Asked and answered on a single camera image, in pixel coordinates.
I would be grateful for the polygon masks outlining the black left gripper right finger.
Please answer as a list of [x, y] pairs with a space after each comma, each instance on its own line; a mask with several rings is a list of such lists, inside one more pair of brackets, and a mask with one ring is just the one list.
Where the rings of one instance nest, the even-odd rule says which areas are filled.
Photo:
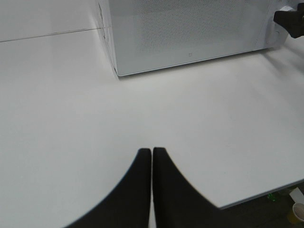
[[236, 228], [238, 222], [204, 198], [165, 148], [153, 149], [153, 203], [158, 228]]

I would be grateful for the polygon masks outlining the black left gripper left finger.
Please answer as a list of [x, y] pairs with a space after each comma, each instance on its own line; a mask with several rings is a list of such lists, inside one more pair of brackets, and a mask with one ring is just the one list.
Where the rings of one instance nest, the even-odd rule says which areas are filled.
[[147, 228], [151, 206], [152, 152], [142, 148], [115, 188], [68, 228]]

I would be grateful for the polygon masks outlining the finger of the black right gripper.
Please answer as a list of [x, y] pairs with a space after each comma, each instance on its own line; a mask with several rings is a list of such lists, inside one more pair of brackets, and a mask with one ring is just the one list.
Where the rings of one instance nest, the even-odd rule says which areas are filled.
[[292, 38], [304, 35], [304, 11], [276, 11], [274, 22], [283, 27]]

